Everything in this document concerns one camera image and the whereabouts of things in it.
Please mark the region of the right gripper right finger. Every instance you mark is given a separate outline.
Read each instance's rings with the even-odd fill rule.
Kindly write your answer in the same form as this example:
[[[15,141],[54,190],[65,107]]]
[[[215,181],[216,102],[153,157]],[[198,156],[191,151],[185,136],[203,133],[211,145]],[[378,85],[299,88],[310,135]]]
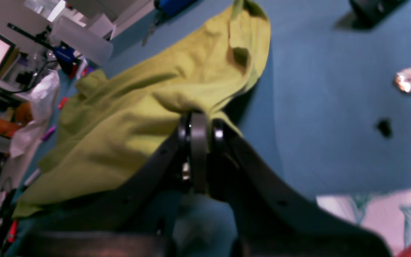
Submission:
[[[390,257],[383,240],[320,209],[286,184],[223,120],[212,122],[210,194],[229,203],[231,257]]]

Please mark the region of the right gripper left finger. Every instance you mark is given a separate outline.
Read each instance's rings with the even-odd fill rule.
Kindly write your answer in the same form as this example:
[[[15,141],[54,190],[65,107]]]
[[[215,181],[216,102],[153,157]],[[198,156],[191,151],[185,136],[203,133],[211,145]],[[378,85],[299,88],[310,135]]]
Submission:
[[[162,192],[207,191],[207,117],[181,117],[173,133],[127,182],[91,205],[28,232],[21,257],[174,257]]]

